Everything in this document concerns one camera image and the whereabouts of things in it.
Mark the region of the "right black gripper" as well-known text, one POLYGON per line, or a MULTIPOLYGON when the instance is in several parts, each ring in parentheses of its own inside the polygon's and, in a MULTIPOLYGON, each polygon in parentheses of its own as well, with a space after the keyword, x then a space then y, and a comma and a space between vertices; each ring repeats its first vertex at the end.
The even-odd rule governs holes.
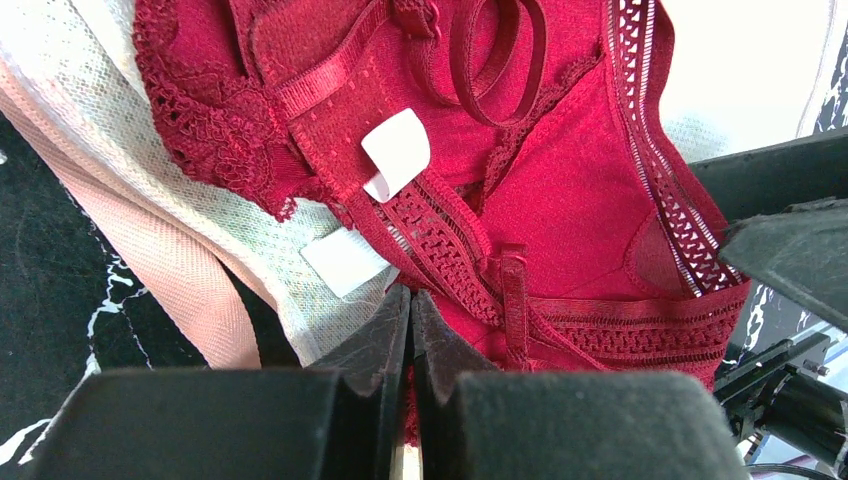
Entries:
MULTIPOLYGON (((830 325, 847 330, 847 201, 794 204, 730 225, 719 258, 830 325)), ((769 434, 847 469, 847 393, 819 378, 831 339, 784 339, 726 372, 714 396, 738 441, 769 434)))

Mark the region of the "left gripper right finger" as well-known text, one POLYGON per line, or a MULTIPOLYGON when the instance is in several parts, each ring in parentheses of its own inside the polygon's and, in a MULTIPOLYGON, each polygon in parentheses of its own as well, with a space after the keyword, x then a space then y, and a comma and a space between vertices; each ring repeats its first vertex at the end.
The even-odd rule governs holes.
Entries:
POLYGON ((743 479, 726 418, 674 372, 514 373, 410 306, 426 479, 743 479))

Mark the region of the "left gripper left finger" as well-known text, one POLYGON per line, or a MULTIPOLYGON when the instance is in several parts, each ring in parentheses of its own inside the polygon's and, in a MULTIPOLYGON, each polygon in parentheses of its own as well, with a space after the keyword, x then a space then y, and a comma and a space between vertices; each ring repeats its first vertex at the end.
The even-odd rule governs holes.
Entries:
POLYGON ((398 479, 410 293, 302 368, 118 370, 73 394, 32 479, 398 479))

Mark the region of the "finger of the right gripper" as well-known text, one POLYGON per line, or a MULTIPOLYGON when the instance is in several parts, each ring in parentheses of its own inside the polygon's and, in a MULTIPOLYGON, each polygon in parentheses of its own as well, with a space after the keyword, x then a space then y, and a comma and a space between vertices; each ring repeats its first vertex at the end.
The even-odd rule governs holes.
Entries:
POLYGON ((730 221, 847 197, 847 129, 689 165, 730 221))

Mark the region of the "dark red lace bra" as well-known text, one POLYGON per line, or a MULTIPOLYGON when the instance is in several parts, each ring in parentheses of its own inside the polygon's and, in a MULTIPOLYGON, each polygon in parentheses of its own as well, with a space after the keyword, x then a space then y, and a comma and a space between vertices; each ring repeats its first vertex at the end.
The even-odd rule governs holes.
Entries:
POLYGON ((495 365, 712 388, 746 278, 664 133, 657 1, 139 1, 153 122, 278 221, 326 205, 495 365))

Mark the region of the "floral pink fabric pouch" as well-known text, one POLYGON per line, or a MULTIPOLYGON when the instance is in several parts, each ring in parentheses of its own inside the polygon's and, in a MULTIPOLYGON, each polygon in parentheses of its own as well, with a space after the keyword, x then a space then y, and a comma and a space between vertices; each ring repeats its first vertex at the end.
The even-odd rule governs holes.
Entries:
MULTIPOLYGON (((323 203, 299 199, 278 221, 179 168, 136 63, 137 2, 3 2, 1 109, 209 366, 260 364, 238 279, 311 364, 391 284, 406 284, 323 203)), ((831 96, 845 2, 657 2, 674 32, 659 118, 687 166, 812 132, 831 96)))

